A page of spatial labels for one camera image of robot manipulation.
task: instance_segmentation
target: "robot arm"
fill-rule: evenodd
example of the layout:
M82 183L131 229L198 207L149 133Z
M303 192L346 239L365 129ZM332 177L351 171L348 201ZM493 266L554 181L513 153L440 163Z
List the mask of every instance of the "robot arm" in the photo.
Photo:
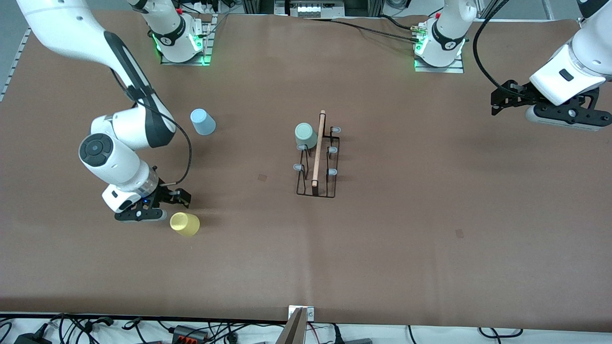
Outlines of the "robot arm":
M612 1L578 0L578 5L584 16L581 29L531 75L530 83L521 86L509 80L504 89L495 90L493 115L506 107L530 105L526 117L533 122L592 131L612 124L609 112L595 109L599 86L612 77Z
M98 24L84 0L17 3L43 45L70 58L108 66L119 75L126 95L136 103L131 109L94 119L90 135L79 148L85 167L110 184L102 194L107 205L120 213L158 192L160 180L155 170L134 151L167 145L176 128L172 115L123 41Z
M171 62L185 62L203 45L202 21L178 14L171 0L127 0L146 20L160 52Z
M416 35L420 42L414 45L414 54L434 67L450 65L461 53L476 15L474 0L444 0L439 17L419 23L425 31Z

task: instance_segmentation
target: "cable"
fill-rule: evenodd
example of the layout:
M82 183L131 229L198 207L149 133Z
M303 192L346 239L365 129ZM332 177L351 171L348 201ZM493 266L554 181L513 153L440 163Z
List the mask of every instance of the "cable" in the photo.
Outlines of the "cable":
M178 9L178 8L180 8L180 7L182 6L182 7L185 7L186 9L188 9L188 10L192 10L192 11L194 11L195 13L198 13L198 14L204 14L204 13L202 13L202 12L200 12L200 11L196 10L196 9L193 9L193 8L191 8L191 7L189 7L189 6L185 5L185 4L183 4L182 2L180 2L180 0L172 0L172 2L176 2L176 5L175 5L175 6L176 6L176 8L177 8L177 9Z
M138 328L138 324L136 323L136 325L134 325L134 328L136 329L136 333L138 334L140 340L143 341L143 344L147 344L148 342L146 340L144 340L143 334L140 333L140 329Z
M13 328L13 323L4 323L0 325L0 329L3 328L4 326L8 326L9 328L6 329L6 332L4 333L2 338L0 338L0 343L2 343L6 339L6 337L9 335L10 330Z
M480 34L482 33L482 31L485 29L485 27L487 26L487 24L489 23L489 21L497 14L497 12L499 12L499 10L502 9L502 7L504 7L508 1L510 0L503 0L497 7L495 7L491 13L489 13L489 15L487 15L487 17L485 18L485 21L482 22L482 25L480 25L480 27L478 28L478 31L476 31L476 35L474 35L474 43L472 44L472 50L474 51L474 60L476 60L476 64L478 65L478 68L480 69L480 71L485 75L485 77L487 79L489 79L489 81L491 83L493 83L495 85L495 87L497 87L498 89L508 93L508 94L512 94L516 97L521 97L522 99L530 99L530 100L535 100L537 101L537 99L533 99L531 97L527 97L524 94L515 92L515 91L511 91L510 89L507 89L503 86L501 86L485 69L485 67L482 65L482 62L480 61L480 56L478 55L478 39L480 38Z
M223 21L228 17L228 15L237 10L240 6L234 6L233 9L229 9L223 14L223 18L221 18L221 20L219 20L219 22L217 23L217 25L215 25L215 28L212 29L212 31L208 34L209 36L212 35L213 33L215 33L215 31L217 30L217 28L221 25L221 23L223 23Z
M168 332L170 331L170 327L164 326L164 324L162 324L161 321L157 320L157 323L159 324L159 326L163 327L166 331L168 331Z
M316 342L317 344L321 344L321 341L319 340L319 335L316 334L316 330L315 327L312 326L312 323L308 323L308 325L310 326L310 328L312 329L312 334L315 336Z
M370 29L370 28L366 28L364 26L359 26L359 25L355 25L355 24L351 24L351 23L347 23L345 21L335 21L335 20L330 20L331 23L338 23L338 24L342 24L342 25L348 25L348 26L352 26L354 28L357 29L361 29L361 30L366 30L366 31L370 31L370 32L374 32L375 34L379 34L379 35L384 35L384 36L389 36L389 37L395 37L395 38L399 38L399 39L405 39L405 40L409 40L410 42L414 42L417 43L419 40L413 37L406 37L406 36L400 36L400 35L394 35L394 34L390 34L388 32L382 32L382 31L378 31L378 30L374 30L374 29Z
M198 10L194 9L194 8L191 8L191 7L189 7L189 6L185 6L185 4L183 4L183 3L181 3L181 6L182 6L182 7L185 7L185 8L186 8L186 9L188 9L188 10L192 10L192 11L194 11L195 13L198 13L198 14L204 14L204 13L202 13L202 12L200 12L200 11L198 11Z
M414 340L414 336L412 335L412 326L408 325L408 333L410 334L410 340L412 340L412 344L417 344L417 341Z
M125 92L126 89L125 89L125 87L123 87L123 85L119 81L119 78L117 77L117 73L112 68L110 70L111 70L111 73L114 76L115 81L117 81L117 84L119 85L119 87L123 90L123 92ZM174 124L181 131L183 136L185 136L185 140L187 140L187 148L189 149L189 159L187 160L187 168L185 169L185 173L183 174L183 177L181 177L178 181L172 182L172 183L161 184L161 186L176 185L176 184L182 182L183 180L185 180L185 178L189 174L189 169L191 169L192 145L191 145L191 140L189 139L189 136L187 135L185 130L177 122L174 121L174 119L171 119L170 117L168 117L165 114L157 111L156 109L153 109L152 107L150 107L149 105L146 105L143 102L139 102L139 99L136 99L136 103L142 105L143 107L145 107L146 109L150 110L151 112L153 112L153 113L155 113L155 114L157 114L157 115L167 119L168 121L170 121L172 124Z
M78 335L78 336L77 336L77 338L76 338L76 343L78 343L78 339L79 339L79 337L81 337L81 335L85 333L85 334L87 335L87 337L89 338L89 342L90 342L90 343L91 343L91 342L94 342L94 343L96 343L96 344L100 344L100 342L98 342L98 341L97 341L97 340L96 340L96 339L95 339L95 338L94 338L94 337L93 337L93 336L92 336L92 335L89 333L90 331L86 330L86 329L85 329L85 327L83 327L83 325L81 325L81 322L80 322L80 321L78 321L76 318L73 318L72 316L70 316L70 315L68 315L68 314L61 314L61 316L62 316L62 319L63 319L64 317L66 317L68 320L72 321L72 323L73 323L73 324L74 324L74 325L75 325L75 326L76 326L76 327L77 327L79 330L81 330L81 332L79 333L79 335Z
M386 0L385 2L396 10L405 10L410 6L411 1L412 0Z
M496 339L498 344L501 344L502 338L516 338L520 336L521 334L523 334L523 329L518 329L518 332L515 334L502 334L502 335L500 335L493 327L489 327L489 329L493 331L493 335L488 335L484 333L484 331L482 330L482 327L478 327L478 332L486 338Z
M391 23L393 23L393 25L397 26L398 28L402 28L404 30L410 31L410 26L402 25L402 24L398 23L397 21L395 21L395 19L393 19L392 17L390 17L390 16L388 16L386 14L381 14L379 17L387 18Z
M430 13L430 14L428 15L428 17L431 17L432 15L434 15L434 14L436 14L436 13L438 13L438 12L442 11L443 9L444 9L444 7L440 7L439 9L437 9L437 10L433 11L432 13Z
M336 333L336 341L334 343L344 344L344 340L342 339L342 334L340 333L340 328L336 324L332 323L332 325L334 326L334 332Z
M75 330L77 329L77 327L76 327L74 324L72 324L71 326L73 326L73 327L72 327L72 330L70 331L70 333L68 333L68 338L67 338L67 340L66 340L66 344L69 344L69 343L70 343L70 338L72 338L72 334L73 334L73 333L75 332Z

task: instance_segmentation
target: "metal mounting plate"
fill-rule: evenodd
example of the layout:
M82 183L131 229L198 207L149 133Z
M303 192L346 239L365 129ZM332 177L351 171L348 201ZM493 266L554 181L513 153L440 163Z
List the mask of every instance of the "metal mounting plate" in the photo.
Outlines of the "metal mounting plate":
M300 305L290 305L289 306L289 312L287 315L287 319L289 319L291 317L291 315L293 314L293 311L295 311L296 308L298 307L306 307L307 308L307 315L308 317L306 318L306 320L309 323L312 323L315 320L315 308L314 306L300 306Z
M423 59L419 56L414 57L414 70L416 72L430 72L430 73L463 73L463 58L462 54L459 54L451 63L446 67L433 67L432 65L427 64L427 62L423 61Z

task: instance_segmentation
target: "black wire rack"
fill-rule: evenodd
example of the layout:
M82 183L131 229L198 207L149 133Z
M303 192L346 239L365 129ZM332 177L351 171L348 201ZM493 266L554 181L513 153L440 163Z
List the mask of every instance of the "black wire rack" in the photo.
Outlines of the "black wire rack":
M301 150L300 153L300 163L294 165L294 169L297 170L297 186L296 186L296 194L300 196L310 196L310 197L323 197L323 198L334 198L336 197L336 177L337 175L330 175L330 169L338 170L338 158L340 156L340 138L337 136L333 136L335 127L329 127L329 134L325 135L323 133L323 141L321 145L324 147L319 147L318 149L325 149L326 156L326 170L325 170L325 188L322 190L321 183L319 182L316 187L313 187L311 183L307 181L312 176L309 176L310 165L308 163L308 159L312 158L312 150L313 148L309 148L305 146L305 149Z

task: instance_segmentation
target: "table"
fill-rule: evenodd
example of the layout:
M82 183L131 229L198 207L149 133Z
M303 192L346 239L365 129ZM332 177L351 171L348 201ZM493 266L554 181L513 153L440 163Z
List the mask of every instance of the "table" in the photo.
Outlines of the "table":
M465 74L415 73L408 42L232 15L210 67L170 67L138 13L95 15L190 134L181 186L203 225L185 238L113 219L77 149L130 102L107 68L31 37L0 104L0 309L282 320L304 304L319 322L612 330L612 131L490 116L471 43ZM526 81L577 29L492 23L480 54L499 81ZM191 127L197 107L213 135ZM294 126L321 109L343 129L333 200L295 195L291 168ZM180 135L138 154L165 180L187 161Z

